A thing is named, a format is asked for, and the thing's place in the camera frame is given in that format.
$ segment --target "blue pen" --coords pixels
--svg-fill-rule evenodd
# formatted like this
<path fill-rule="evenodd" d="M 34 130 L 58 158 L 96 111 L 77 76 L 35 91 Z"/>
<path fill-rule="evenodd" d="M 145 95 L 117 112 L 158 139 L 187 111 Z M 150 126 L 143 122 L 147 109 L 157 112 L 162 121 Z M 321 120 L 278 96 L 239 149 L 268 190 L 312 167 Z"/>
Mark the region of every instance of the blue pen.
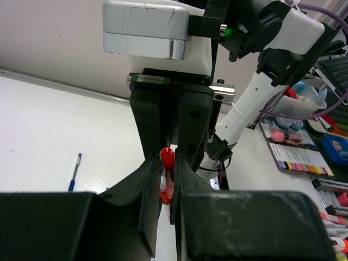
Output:
<path fill-rule="evenodd" d="M 77 157 L 77 161 L 76 161 L 74 176 L 72 176 L 72 180 L 70 181 L 70 185 L 69 185 L 69 188 L 68 188 L 68 192 L 72 192 L 72 191 L 74 190 L 75 180 L 76 180 L 76 175 L 77 175 L 78 167 L 80 166 L 80 163 L 81 163 L 81 157 L 82 157 L 82 154 L 79 153 L 79 154 L 78 154 L 78 157 Z"/>

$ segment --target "green led light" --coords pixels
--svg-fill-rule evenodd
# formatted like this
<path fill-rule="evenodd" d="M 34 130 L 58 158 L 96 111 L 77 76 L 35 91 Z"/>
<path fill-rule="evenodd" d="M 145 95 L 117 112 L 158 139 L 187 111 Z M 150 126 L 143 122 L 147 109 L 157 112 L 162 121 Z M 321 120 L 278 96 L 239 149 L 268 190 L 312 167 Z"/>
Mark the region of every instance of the green led light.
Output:
<path fill-rule="evenodd" d="M 227 28 L 226 29 L 226 36 L 231 36 L 232 35 L 232 28 Z"/>

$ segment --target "blue container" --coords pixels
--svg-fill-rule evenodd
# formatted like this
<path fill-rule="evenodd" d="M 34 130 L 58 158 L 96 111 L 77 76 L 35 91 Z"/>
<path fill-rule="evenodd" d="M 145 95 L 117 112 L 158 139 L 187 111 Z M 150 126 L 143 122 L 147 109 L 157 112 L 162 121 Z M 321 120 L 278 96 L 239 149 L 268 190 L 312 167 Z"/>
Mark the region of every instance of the blue container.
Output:
<path fill-rule="evenodd" d="M 330 135 L 325 134 L 324 138 L 321 140 L 321 144 L 326 150 L 327 154 L 330 155 L 332 161 L 339 165 L 348 166 L 348 159 L 342 158 L 341 155 L 338 153 L 338 151 L 335 149 L 335 147 L 332 144 L 332 140 L 335 140 L 341 145 L 342 151 L 348 151 L 348 142 L 346 139 L 336 136 L 336 135 Z"/>

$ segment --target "pink cap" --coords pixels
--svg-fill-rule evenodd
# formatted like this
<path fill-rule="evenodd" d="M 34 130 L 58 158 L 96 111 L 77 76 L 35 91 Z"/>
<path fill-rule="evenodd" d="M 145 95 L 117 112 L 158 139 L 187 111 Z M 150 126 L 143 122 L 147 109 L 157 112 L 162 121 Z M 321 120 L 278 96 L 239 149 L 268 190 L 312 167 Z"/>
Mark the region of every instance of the pink cap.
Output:
<path fill-rule="evenodd" d="M 285 138 L 285 134 L 283 132 L 275 131 L 271 134 L 271 139 L 276 142 L 282 142 Z"/>
<path fill-rule="evenodd" d="M 347 192 L 344 192 L 343 194 L 339 195 L 337 197 L 339 203 L 343 207 L 348 207 L 348 198 L 347 198 Z"/>

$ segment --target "pen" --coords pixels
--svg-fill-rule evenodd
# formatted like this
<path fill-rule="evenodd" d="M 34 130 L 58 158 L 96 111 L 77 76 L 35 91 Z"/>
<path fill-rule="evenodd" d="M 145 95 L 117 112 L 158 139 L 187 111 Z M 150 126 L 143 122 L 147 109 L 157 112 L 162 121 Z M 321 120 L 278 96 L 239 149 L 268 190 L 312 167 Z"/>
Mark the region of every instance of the pen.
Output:
<path fill-rule="evenodd" d="M 307 144 L 315 145 L 306 131 L 303 131 L 303 136 L 307 139 Z"/>
<path fill-rule="evenodd" d="M 313 158 L 316 160 L 316 164 L 319 167 L 319 169 L 321 170 L 321 174 L 322 175 L 327 175 L 328 176 L 328 172 L 325 170 L 322 162 L 320 161 L 321 158 L 321 154 L 316 153 L 315 151 L 311 151 Z"/>
<path fill-rule="evenodd" d="M 348 225 L 348 220 L 346 220 L 342 217 L 337 217 L 337 216 L 325 214 L 323 212 L 320 212 L 320 217 L 323 220 L 335 222 L 335 223 L 342 224 L 342 225 Z"/>
<path fill-rule="evenodd" d="M 295 149 L 294 147 L 291 147 L 290 152 L 293 154 L 293 157 L 295 159 L 295 163 L 297 164 L 297 167 L 299 168 L 299 170 L 302 172 L 305 172 L 306 170 L 304 169 L 300 159 L 297 156 L 297 149 Z"/>
<path fill-rule="evenodd" d="M 284 155 L 284 157 L 285 157 L 285 160 L 287 161 L 287 164 L 288 164 L 289 170 L 293 170 L 293 166 L 291 165 L 291 162 L 290 162 L 290 158 L 289 158 L 288 152 L 286 151 L 286 147 L 285 147 L 285 146 L 283 146 L 283 145 L 280 145 L 279 147 L 281 148 L 281 151 L 283 151 L 283 155 Z"/>
<path fill-rule="evenodd" d="M 323 164 L 323 166 L 324 166 L 324 168 L 325 168 L 327 174 L 328 174 L 329 176 L 333 177 L 334 175 L 333 175 L 333 173 L 332 173 L 330 167 L 327 165 L 327 163 L 326 163 L 326 161 L 324 160 L 324 158 L 322 157 L 322 155 L 320 155 L 320 156 L 321 156 L 321 157 L 320 157 L 320 160 L 321 160 L 321 162 L 322 162 L 322 164 Z"/>
<path fill-rule="evenodd" d="M 82 154 L 79 153 L 78 156 L 77 156 L 77 161 L 76 161 L 76 166 L 75 166 L 74 175 L 72 176 L 72 180 L 70 181 L 70 185 L 69 185 L 69 188 L 68 188 L 68 192 L 73 192 L 73 190 L 74 190 L 75 180 L 76 180 L 76 175 L 77 175 L 78 167 L 80 166 L 80 163 L 81 163 L 81 157 L 82 157 Z"/>
<path fill-rule="evenodd" d="M 279 154 L 280 154 L 281 157 L 282 157 L 282 160 L 283 160 L 285 169 L 286 169 L 286 170 L 289 170 L 289 169 L 290 169 L 289 164 L 288 164 L 288 162 L 287 162 L 287 159 L 286 159 L 286 157 L 285 157 L 285 155 L 284 155 L 284 153 L 283 153 L 283 150 L 282 150 L 280 144 L 277 144 L 276 147 L 278 148 L 278 152 L 279 152 Z"/>
<path fill-rule="evenodd" d="M 297 160 L 297 157 L 296 157 L 296 151 L 293 150 L 293 147 L 289 147 L 289 152 L 293 158 L 293 161 L 294 161 L 294 164 L 296 165 L 296 169 L 297 171 L 302 171 L 301 169 L 301 165 L 299 163 L 299 161 Z"/>
<path fill-rule="evenodd" d="M 334 227 L 337 227 L 337 228 L 347 228 L 347 226 L 345 225 L 340 225 L 340 224 L 324 224 L 325 227 L 329 227 L 329 228 L 334 228 Z"/>
<path fill-rule="evenodd" d="M 282 169 L 287 169 L 286 168 L 286 166 L 285 166 L 285 163 L 284 163 L 284 161 L 283 161 L 283 157 L 280 155 L 280 153 L 279 153 L 279 150 L 278 150 L 278 148 L 277 148 L 277 145 L 276 144 L 274 144 L 274 143 L 270 143 L 271 144 L 271 146 L 272 146 L 272 148 L 273 148 L 273 152 L 277 155 L 277 158 L 278 158 L 278 160 L 279 160 L 279 164 L 280 164 L 280 166 L 281 166 L 281 168 Z"/>
<path fill-rule="evenodd" d="M 271 130 L 270 130 L 270 126 L 267 125 L 266 123 L 263 123 L 263 126 L 264 126 L 264 129 L 265 129 L 265 132 L 266 132 L 266 135 L 267 135 L 267 138 L 270 138 L 271 137 Z"/>
<path fill-rule="evenodd" d="M 311 161 L 313 162 L 313 165 L 315 167 L 316 173 L 321 175 L 321 168 L 320 166 L 318 166 L 316 159 L 314 157 L 314 154 L 311 153 L 310 150 L 306 150 L 307 155 L 309 156 L 309 158 L 311 159 Z"/>
<path fill-rule="evenodd" d="M 308 158 L 307 154 L 306 154 L 306 150 L 301 148 L 301 153 L 302 156 L 304 158 L 304 160 L 307 162 L 308 168 L 309 168 L 309 172 L 312 174 L 316 174 L 316 170 L 315 167 L 313 166 L 312 162 L 310 161 L 310 159 Z"/>
<path fill-rule="evenodd" d="M 313 157 L 312 157 L 312 155 L 307 151 L 307 150 L 304 150 L 305 152 L 305 154 L 306 154 L 306 156 L 309 158 L 309 162 L 312 164 L 312 166 L 313 166 L 313 171 L 314 171 L 314 173 L 315 174 L 319 174 L 320 173 L 320 171 L 318 170 L 318 167 L 317 167 L 317 165 L 316 165 L 316 163 L 315 163 L 315 161 L 313 160 Z"/>
<path fill-rule="evenodd" d="M 290 151 L 290 147 L 284 147 L 284 149 L 285 149 L 285 151 L 286 151 L 286 153 L 288 155 L 288 158 L 290 160 L 291 166 L 293 167 L 293 170 L 294 171 L 298 171 L 297 165 L 296 165 L 296 163 L 294 161 L 294 157 L 293 157 L 293 155 L 292 155 L 292 153 Z"/>
<path fill-rule="evenodd" d="M 302 170 L 303 172 L 308 172 L 308 169 L 307 169 L 307 167 L 306 167 L 305 161 L 303 160 L 301 151 L 300 151 L 300 150 L 297 150 L 297 149 L 295 150 L 294 148 L 293 148 L 293 151 L 296 151 L 296 157 L 297 157 L 297 160 L 300 162 L 301 170 Z"/>
<path fill-rule="evenodd" d="M 283 165 L 283 163 L 281 162 L 281 159 L 280 159 L 280 157 L 279 157 L 279 155 L 278 155 L 278 151 L 275 149 L 275 147 L 274 147 L 274 143 L 270 143 L 270 145 L 271 145 L 271 148 L 272 148 L 272 150 L 273 150 L 273 154 L 274 154 L 274 156 L 276 157 L 276 160 L 277 160 L 277 162 L 278 162 L 278 166 L 280 167 L 280 168 L 282 168 L 282 169 L 284 169 L 284 165 Z"/>
<path fill-rule="evenodd" d="M 321 166 L 321 168 L 324 170 L 324 172 L 325 172 L 325 174 L 326 175 L 328 175 L 328 176 L 330 176 L 330 173 L 329 173 L 329 170 L 326 168 L 326 166 L 325 166 L 325 164 L 324 164 L 324 161 L 323 161 L 323 157 L 322 157 L 322 155 L 320 154 L 320 152 L 314 152 L 316 155 L 318 155 L 318 161 L 319 161 L 319 163 L 320 163 L 320 166 Z"/>
<path fill-rule="evenodd" d="M 305 158 L 302 155 L 302 151 L 301 150 L 297 150 L 297 151 L 299 153 L 299 159 L 301 161 L 301 164 L 302 164 L 302 167 L 303 167 L 304 171 L 309 173 L 310 169 L 309 169 L 309 166 L 308 166 L 307 162 L 305 161 Z"/>
<path fill-rule="evenodd" d="M 303 145 L 305 145 L 305 144 L 308 144 L 308 142 L 307 142 L 307 137 L 303 134 L 303 130 L 299 130 L 297 133 L 301 136 L 301 138 L 302 138 L 302 144 Z"/>

